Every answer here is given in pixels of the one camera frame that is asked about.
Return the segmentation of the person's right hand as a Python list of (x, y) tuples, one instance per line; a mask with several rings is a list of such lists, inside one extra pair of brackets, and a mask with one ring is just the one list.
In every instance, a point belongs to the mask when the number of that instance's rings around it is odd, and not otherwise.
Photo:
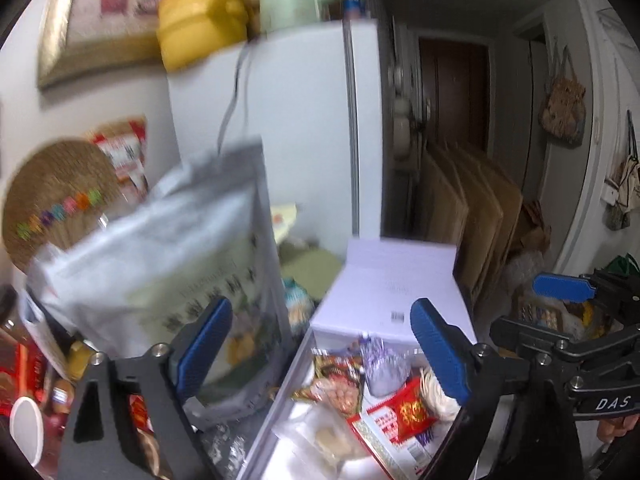
[(597, 437), (603, 443), (612, 443), (616, 438), (621, 438), (627, 432), (633, 430), (638, 420), (638, 414), (601, 419), (597, 430)]

